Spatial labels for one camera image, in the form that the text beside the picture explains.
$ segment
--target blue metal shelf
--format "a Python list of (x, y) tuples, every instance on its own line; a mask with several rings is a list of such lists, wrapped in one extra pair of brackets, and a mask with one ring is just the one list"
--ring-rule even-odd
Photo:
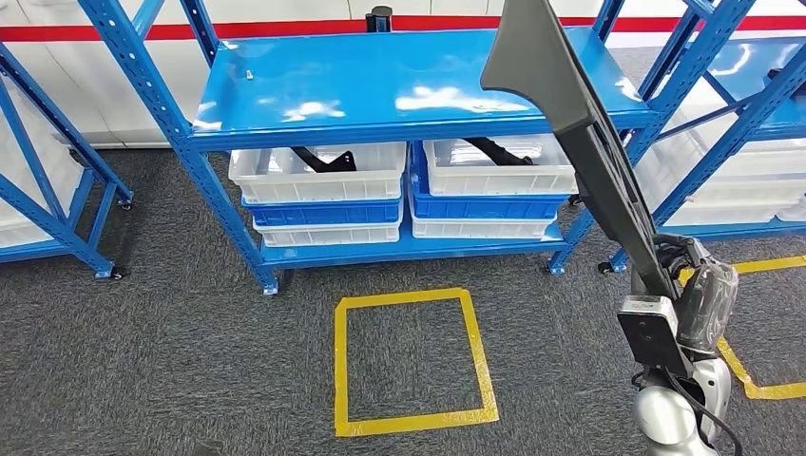
[[(770, 83), (767, 71), (785, 67), (806, 44), (806, 37), (730, 41), (709, 68), (712, 86), (731, 104), (763, 90)], [(754, 131), (750, 141), (806, 138), (806, 99), (787, 98)]]
[[(6, 83), (0, 81), (0, 107), (2, 107), (5, 121), (9, 124), (14, 139), (17, 141), (20, 151), (28, 164), (31, 175), (44, 197), (45, 205), (41, 206), (2, 174), (0, 174), (0, 199), (11, 205), (17, 212), (52, 237), (52, 240), (0, 249), (0, 263), (73, 255), (92, 268), (97, 278), (121, 278), (122, 274), (120, 271), (115, 270), (114, 263), (98, 253), (96, 249), (101, 233), (104, 231), (109, 207), (115, 200), (119, 205), (130, 207), (131, 191), (101, 159), (98, 152), (79, 134), (65, 114), (48, 97), (45, 91), (36, 84), (36, 81), (2, 43), (0, 43), (0, 70), (22, 94), (28, 97), (39, 110), (39, 113), (61, 133), (84, 166), (79, 185), (73, 192), (70, 213), (69, 217), (67, 217), (54, 193), (45, 167), (40, 161), (40, 156), (20, 118), (17, 106), (14, 105), (14, 101), (6, 88)], [(75, 233), (75, 228), (79, 217), (84, 212), (90, 188), (96, 181), (103, 186), (104, 195), (95, 212), (89, 235), (84, 239)]]
[[(729, 43), (720, 52), (710, 70), (709, 84), (718, 85), (717, 92), (726, 99), (746, 101), (739, 117), (712, 146), (705, 156), (655, 210), (655, 223), (662, 226), (680, 209), (731, 156), (749, 140), (780, 140), (806, 137), (806, 104), (793, 97), (806, 84), (806, 40), (775, 38)], [(767, 71), (781, 68), (770, 80)], [(759, 238), (804, 233), (806, 223), (773, 219), (768, 223), (712, 225), (668, 230), (706, 240)], [(617, 252), (610, 264), (614, 271), (625, 268), (624, 250)]]
[(403, 261), (445, 257), (480, 257), (490, 255), (555, 252), (566, 248), (555, 222), (539, 241), (530, 239), (423, 239), (412, 236), (412, 218), (406, 205), (400, 224), (400, 240), (377, 244), (325, 245), (309, 247), (266, 247), (261, 253), (266, 265), (276, 269), (316, 268), (382, 261)]
[[(92, 171), (86, 169), (81, 176), (73, 200), (70, 202), (70, 216), (67, 223), (70, 228), (75, 229), (78, 219), (86, 204), (86, 197), (92, 189)], [(55, 239), (43, 240), (26, 245), (15, 245), (0, 249), (0, 263), (9, 263), (23, 259), (35, 259), (44, 257), (56, 257), (59, 255), (69, 255), (70, 250)]]
[[(655, 113), (591, 28), (568, 28), (618, 128)], [(230, 150), (548, 132), (520, 97), (481, 89), (495, 30), (222, 41), (192, 143)]]
[(806, 221), (782, 221), (773, 218), (767, 223), (739, 223), (734, 225), (669, 226), (664, 231), (693, 236), (702, 240), (732, 240), (795, 236), (806, 234)]
[[(568, 28), (570, 44), (616, 128), (632, 131), (627, 152), (637, 160), (655, 141), (671, 112), (754, 0), (712, 7), (686, 0), (689, 10), (640, 90), (624, 76), (604, 45), (624, 0), (605, 0), (591, 28)], [(112, 56), (140, 95), (263, 291), (277, 292), (273, 268), (360, 262), (555, 252), (553, 272), (582, 239), (593, 219), (585, 213), (563, 239), (552, 225), (540, 242), (415, 239), (404, 220), (391, 244), (298, 249), (255, 245), (207, 154), (238, 148), (417, 141), (548, 132), (545, 116), (521, 98), (483, 91), (479, 76), (493, 30), (392, 32), (220, 41), (201, 0), (182, 0), (188, 22), (211, 66), (197, 120), (189, 123), (142, 40), (153, 11), (148, 0), (136, 21), (119, 0), (78, 0)], [(690, 50), (684, 44), (707, 19)], [(652, 98), (667, 72), (669, 83)]]

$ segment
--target shelf top surface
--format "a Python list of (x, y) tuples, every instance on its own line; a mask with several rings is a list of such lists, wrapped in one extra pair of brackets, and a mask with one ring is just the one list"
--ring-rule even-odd
[[(566, 31), (614, 120), (651, 112), (592, 29)], [(221, 41), (194, 135), (544, 119), (520, 97), (481, 89), (494, 35), (487, 29)]]
[[(767, 72), (784, 67), (804, 43), (806, 37), (729, 41), (709, 72), (734, 99), (741, 100), (765, 88), (770, 83)], [(783, 136), (806, 131), (806, 100), (784, 101), (761, 130), (777, 130)]]
[(261, 244), (265, 261), (283, 269), (409, 259), (553, 252), (567, 247), (567, 244), (556, 222), (546, 229), (542, 239), (413, 237), (411, 216), (409, 208), (406, 207), (398, 242), (362, 244), (360, 247), (356, 248), (355, 244), (305, 247), (266, 247)]

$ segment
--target yellow tape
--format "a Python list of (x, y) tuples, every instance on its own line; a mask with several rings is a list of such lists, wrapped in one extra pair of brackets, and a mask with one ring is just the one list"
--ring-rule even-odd
[[(349, 421), (347, 400), (347, 310), (392, 304), (407, 304), (441, 299), (459, 299), (465, 327), (470, 340), (470, 352), (476, 369), (482, 406), (473, 410), (431, 413), (427, 415), (401, 416), (377, 420)], [(456, 426), (477, 425), (498, 421), (498, 406), (492, 391), (489, 378), (487, 357), (481, 342), (470, 292), (461, 288), (430, 290), (422, 292), (378, 294), (373, 296), (345, 297), (336, 306), (334, 315), (334, 348), (335, 348), (335, 420), (337, 437), (356, 437), (359, 435), (387, 434), (411, 430), (451, 428)]]
[[(734, 265), (739, 274), (760, 273), (763, 271), (774, 271), (777, 269), (800, 268), (806, 266), (806, 256), (789, 256), (786, 258), (764, 259), (761, 261), (747, 261)], [(680, 281), (683, 285), (691, 278), (692, 270), (681, 271)], [(744, 386), (744, 393), (750, 399), (797, 399), (806, 397), (806, 383), (790, 383), (784, 385), (773, 385), (770, 387), (757, 386), (747, 370), (742, 366), (736, 353), (733, 351), (728, 341), (721, 337), (717, 347), (720, 349), (722, 357), (728, 367)]]
[(718, 347), (720, 348), (722, 357), (725, 358), (725, 362), (731, 368), (731, 371), (733, 371), (733, 374), (735, 374), (738, 380), (744, 385), (744, 393), (747, 394), (747, 397), (750, 399), (781, 400), (806, 397), (806, 383), (790, 383), (786, 385), (774, 385), (772, 387), (757, 386), (753, 383), (750, 374), (748, 374), (744, 366), (741, 365), (741, 362), (724, 337), (720, 339)]

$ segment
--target shelf caster wheel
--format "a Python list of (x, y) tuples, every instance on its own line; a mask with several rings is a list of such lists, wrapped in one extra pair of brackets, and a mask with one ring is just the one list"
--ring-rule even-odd
[(123, 268), (114, 267), (111, 274), (109, 274), (109, 278), (112, 280), (121, 280), (124, 277), (126, 277), (126, 271)]
[(551, 266), (546, 265), (543, 267), (543, 272), (550, 276), (561, 276), (566, 273), (566, 268), (563, 267), (552, 268)]
[(603, 261), (599, 263), (596, 268), (599, 270), (599, 274), (610, 274), (613, 273), (613, 265), (610, 264), (609, 261)]

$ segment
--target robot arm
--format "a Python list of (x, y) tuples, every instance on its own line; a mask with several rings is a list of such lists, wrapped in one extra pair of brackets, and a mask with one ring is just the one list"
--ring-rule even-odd
[[(716, 346), (736, 300), (736, 270), (696, 239), (656, 232), (622, 142), (548, 0), (506, 1), (481, 86), (540, 108), (585, 206), (629, 254), (635, 280), (619, 321), (644, 365), (635, 413), (650, 454), (717, 455), (710, 443), (718, 427), (727, 429), (731, 376)], [(694, 274), (681, 288), (684, 267)]]

